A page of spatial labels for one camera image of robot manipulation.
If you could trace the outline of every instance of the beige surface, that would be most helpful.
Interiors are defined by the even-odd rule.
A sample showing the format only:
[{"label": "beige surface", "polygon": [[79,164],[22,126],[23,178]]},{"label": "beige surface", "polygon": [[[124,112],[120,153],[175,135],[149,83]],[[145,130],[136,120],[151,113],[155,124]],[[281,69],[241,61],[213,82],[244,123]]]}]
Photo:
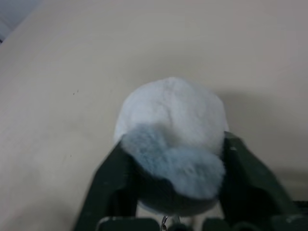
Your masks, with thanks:
[{"label": "beige surface", "polygon": [[62,0],[0,46],[0,230],[68,230],[124,98],[181,76],[296,199],[308,186],[308,1]]}]

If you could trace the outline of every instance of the white table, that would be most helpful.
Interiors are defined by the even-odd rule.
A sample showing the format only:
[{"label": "white table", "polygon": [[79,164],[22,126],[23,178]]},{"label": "white table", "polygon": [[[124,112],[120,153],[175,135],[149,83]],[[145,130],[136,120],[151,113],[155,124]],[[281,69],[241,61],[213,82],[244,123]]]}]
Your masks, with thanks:
[{"label": "white table", "polygon": [[0,45],[0,230],[69,230],[122,101],[187,77],[308,199],[308,1],[47,1]]}]

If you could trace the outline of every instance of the white fur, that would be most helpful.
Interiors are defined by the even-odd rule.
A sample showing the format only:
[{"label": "white fur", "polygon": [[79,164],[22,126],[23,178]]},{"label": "white fur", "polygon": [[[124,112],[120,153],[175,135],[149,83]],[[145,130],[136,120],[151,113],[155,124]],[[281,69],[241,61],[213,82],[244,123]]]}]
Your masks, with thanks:
[{"label": "white fur", "polygon": [[124,101],[114,140],[152,175],[181,195],[217,196],[225,173],[219,159],[228,130],[221,100],[207,89],[170,77],[151,82]]},{"label": "white fur", "polygon": [[159,126],[172,146],[206,148],[217,155],[228,130],[222,101],[178,77],[145,84],[125,99],[115,127],[115,143],[140,123]]}]

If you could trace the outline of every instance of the plush toy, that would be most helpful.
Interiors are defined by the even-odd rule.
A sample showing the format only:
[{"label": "plush toy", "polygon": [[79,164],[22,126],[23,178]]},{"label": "plush toy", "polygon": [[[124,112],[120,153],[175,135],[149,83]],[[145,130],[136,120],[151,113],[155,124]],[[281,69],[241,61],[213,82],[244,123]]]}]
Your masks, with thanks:
[{"label": "plush toy", "polygon": [[[145,172],[168,180],[179,195],[212,202],[225,174],[220,156],[226,130],[218,96],[170,77],[145,84],[126,98],[114,140],[121,141]],[[155,211],[177,215],[177,210],[168,210],[157,201],[153,202]]]}]

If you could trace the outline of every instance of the gray fur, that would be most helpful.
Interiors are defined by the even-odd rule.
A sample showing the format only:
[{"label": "gray fur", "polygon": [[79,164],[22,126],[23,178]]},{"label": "gray fur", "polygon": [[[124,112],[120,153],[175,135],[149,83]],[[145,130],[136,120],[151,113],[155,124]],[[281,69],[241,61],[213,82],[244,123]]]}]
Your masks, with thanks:
[{"label": "gray fur", "polygon": [[224,165],[206,149],[168,147],[163,133],[150,125],[136,126],[121,143],[144,170],[169,180],[177,193],[193,199],[213,199],[218,195]]}]

